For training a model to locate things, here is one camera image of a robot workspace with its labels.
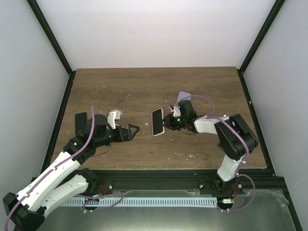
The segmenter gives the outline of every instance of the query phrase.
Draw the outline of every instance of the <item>black metal frame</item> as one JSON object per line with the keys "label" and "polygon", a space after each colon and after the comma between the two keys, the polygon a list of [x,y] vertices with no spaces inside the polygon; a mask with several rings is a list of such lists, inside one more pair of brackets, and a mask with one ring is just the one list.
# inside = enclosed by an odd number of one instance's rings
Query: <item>black metal frame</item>
{"label": "black metal frame", "polygon": [[[69,79],[66,85],[65,93],[60,105],[60,110],[55,122],[55,126],[51,135],[50,143],[47,149],[47,153],[44,159],[42,172],[50,165],[51,156],[55,148],[56,140],[64,116],[65,108],[67,105],[68,97],[73,86],[74,77],[76,71],[72,71],[65,55],[63,54],[59,43],[57,42],[51,28],[49,27],[42,11],[39,8],[36,0],[27,0],[31,9],[34,12],[37,20],[41,24],[46,36],[51,42],[54,50],[56,51],[59,59],[61,60],[64,68],[69,74]],[[296,230],[301,231],[301,225],[299,223],[296,211],[294,209],[290,194],[285,184],[283,177],[275,176],[275,170],[270,159],[270,155],[260,128],[260,124],[257,119],[257,115],[251,101],[249,91],[247,89],[244,72],[247,69],[249,63],[253,59],[257,49],[259,48],[263,38],[269,30],[271,24],[276,18],[279,10],[283,6],[285,0],[276,0],[270,13],[268,14],[260,32],[258,33],[250,51],[248,52],[241,68],[238,70],[238,75],[244,90],[244,94],[247,100],[247,104],[256,127],[257,135],[259,138],[260,146],[266,161],[267,168],[265,169],[241,169],[240,173],[249,175],[255,182],[257,189],[281,189],[284,196],[289,201],[289,210],[292,215]],[[192,170],[94,170],[101,180],[108,180],[113,184],[113,190],[194,190],[199,189],[200,181],[203,178],[212,178],[216,174],[217,169],[192,169]],[[66,180],[72,178],[78,172],[75,171]],[[243,189],[251,189],[252,186],[249,180],[240,179]]]}

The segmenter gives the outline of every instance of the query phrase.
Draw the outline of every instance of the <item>phone screen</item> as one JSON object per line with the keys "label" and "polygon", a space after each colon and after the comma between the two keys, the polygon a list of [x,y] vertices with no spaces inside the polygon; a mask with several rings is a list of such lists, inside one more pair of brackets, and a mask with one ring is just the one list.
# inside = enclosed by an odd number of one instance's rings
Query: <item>phone screen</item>
{"label": "phone screen", "polygon": [[152,112],[152,134],[153,136],[161,135],[165,132],[165,127],[163,126],[163,109],[158,108]]}
{"label": "phone screen", "polygon": [[83,112],[83,113],[78,113],[75,115],[75,135],[77,135],[77,133],[86,128],[87,125],[87,113]]}

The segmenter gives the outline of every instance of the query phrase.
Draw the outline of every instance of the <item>white robotic arm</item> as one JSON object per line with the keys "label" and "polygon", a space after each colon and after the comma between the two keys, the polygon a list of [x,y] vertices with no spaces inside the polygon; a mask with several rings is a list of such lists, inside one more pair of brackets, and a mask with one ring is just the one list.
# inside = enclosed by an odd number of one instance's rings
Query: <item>white robotic arm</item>
{"label": "white robotic arm", "polygon": [[237,136],[241,136],[245,145],[248,146],[249,153],[258,146],[257,137],[239,114],[224,115],[220,118],[197,116],[190,100],[183,100],[177,105],[172,105],[170,110],[171,113],[163,119],[163,125],[166,128],[171,130],[184,128],[194,133],[218,135],[225,156],[217,174],[224,182],[230,181],[236,176],[244,157],[247,155],[245,146]]}
{"label": "white robotic arm", "polygon": [[140,130],[138,126],[115,124],[120,115],[119,110],[113,110],[108,117],[95,115],[84,121],[85,128],[77,132],[40,176],[17,194],[10,192],[3,198],[7,215],[21,231],[37,230],[55,208],[77,194],[97,194],[94,191],[97,190],[98,177],[89,169],[83,169],[68,182],[59,184],[93,156],[97,147],[130,141],[136,136]]}
{"label": "white robotic arm", "polygon": [[[224,121],[229,120],[229,116],[224,115],[224,117],[221,118]],[[219,120],[215,118],[208,118],[208,116],[203,116],[199,119],[196,119],[194,121],[194,126],[196,128],[196,131],[198,133],[211,133],[217,135],[217,131],[215,128],[215,124],[218,123]],[[223,181],[230,181],[235,177],[236,170],[239,168],[242,158],[239,160],[234,160],[229,158],[226,154],[223,158],[223,161],[220,165],[220,167],[217,170],[217,174]]]}

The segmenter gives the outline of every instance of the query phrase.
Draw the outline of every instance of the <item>purple cable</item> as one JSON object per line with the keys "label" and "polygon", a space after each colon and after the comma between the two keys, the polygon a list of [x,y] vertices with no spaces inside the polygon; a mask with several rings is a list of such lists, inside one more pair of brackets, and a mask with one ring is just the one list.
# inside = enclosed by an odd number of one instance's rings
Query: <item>purple cable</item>
{"label": "purple cable", "polygon": [[181,99],[180,101],[177,101],[174,105],[177,105],[179,102],[181,102],[181,101],[183,101],[183,100],[186,100],[186,99],[188,99],[189,97],[199,97],[199,98],[205,99],[206,101],[208,101],[208,102],[212,105],[213,110],[212,110],[211,113],[207,114],[207,116],[208,116],[208,115],[210,116],[210,115],[212,115],[212,114],[215,113],[215,105],[214,105],[214,103],[213,103],[212,101],[210,101],[208,98],[206,98],[206,97],[204,97],[204,96],[202,96],[202,95],[186,96],[186,97],[184,97],[183,99]]}
{"label": "purple cable", "polygon": [[92,139],[92,135],[94,132],[94,125],[95,125],[95,116],[94,116],[94,105],[91,106],[91,112],[92,112],[92,124],[91,124],[91,131],[90,134],[88,136],[88,139],[86,141],[86,143],[82,146],[82,148],[80,148],[77,152],[75,152],[73,155],[71,155],[70,157],[66,158],[65,160],[61,161],[60,163],[58,163],[57,165],[55,165],[55,168],[59,167],[60,165],[64,164],[66,161],[73,159],[75,156],[77,156],[78,154],[80,154],[83,150],[85,150],[85,148],[88,146],[88,144],[90,143],[91,139]]}
{"label": "purple cable", "polygon": [[[89,137],[85,143],[85,145],[79,149],[76,153],[74,153],[73,155],[71,155],[70,157],[66,158],[64,161],[61,161],[60,163],[58,163],[55,168],[59,167],[60,165],[64,164],[66,161],[74,158],[76,155],[78,155],[79,153],[81,153],[89,144],[93,132],[94,132],[94,122],[95,122],[95,116],[94,116],[94,106],[91,106],[91,112],[92,112],[92,125],[91,125],[91,132],[89,134]],[[35,183],[32,188],[27,192],[27,194],[29,195],[49,174],[51,174],[51,172],[54,171],[53,169],[50,169],[48,172],[46,172],[46,174],[44,176],[42,176],[37,183]],[[17,207],[25,200],[26,196],[22,197],[16,204],[15,206],[12,208],[12,210],[9,212],[6,220],[5,220],[5,224],[4,224],[4,230],[5,231],[9,231],[9,221],[11,219],[11,216],[13,215],[13,213],[15,212],[15,210],[17,209]]]}
{"label": "purple cable", "polygon": [[[223,119],[219,118],[219,117],[210,117],[212,119],[217,119],[219,120],[221,123],[223,123],[228,129],[230,129],[230,131],[240,140],[240,142],[244,145],[244,148],[246,150],[245,156],[242,158],[242,161],[244,161],[248,156],[249,156],[249,149],[247,144],[245,143],[245,141],[242,139],[242,137],[229,125],[227,124]],[[235,170],[235,173],[238,173],[238,171],[241,168],[241,163],[238,165],[237,169]]]}
{"label": "purple cable", "polygon": [[[113,207],[115,207],[117,204],[121,203],[121,201],[122,201],[123,199],[124,199],[124,197],[121,197],[121,199],[118,200],[117,202],[115,202],[113,205],[111,205],[111,206],[109,206],[109,207],[106,207],[106,208],[102,208],[102,209],[95,209],[95,210],[92,210],[92,212],[93,212],[93,213],[97,213],[97,212],[102,212],[102,211],[108,210],[108,209],[110,209],[110,208],[113,208]],[[84,211],[87,211],[87,209],[85,208],[86,204],[88,204],[88,203],[90,203],[90,202],[92,202],[92,201],[95,201],[95,200],[89,200],[89,201],[86,201],[86,202],[83,204],[82,208],[83,208]]]}
{"label": "purple cable", "polygon": [[236,208],[236,209],[229,210],[229,212],[236,212],[236,211],[240,211],[240,210],[246,208],[247,206],[249,206],[249,205],[252,203],[252,201],[254,200],[254,198],[255,198],[255,196],[256,196],[256,186],[255,186],[254,181],[250,178],[250,176],[248,176],[248,175],[246,175],[246,174],[239,174],[239,175],[237,175],[236,177],[246,177],[247,179],[249,179],[254,190],[253,190],[252,198],[250,199],[250,201],[249,201],[247,204],[245,204],[244,206],[242,206],[242,207],[240,207],[240,208]]}
{"label": "purple cable", "polygon": [[84,195],[76,195],[76,197],[83,197],[87,199],[100,199],[100,198],[105,198],[105,197],[111,197],[111,196],[123,196],[122,193],[114,193],[114,194],[109,194],[109,195],[103,195],[103,196],[84,196]]}
{"label": "purple cable", "polygon": [[97,108],[96,106],[94,106],[94,109],[96,110],[96,111],[99,111],[99,113],[100,114],[102,114],[103,116],[108,116],[108,113],[106,113],[106,112],[103,112],[102,110],[100,110],[99,108]]}

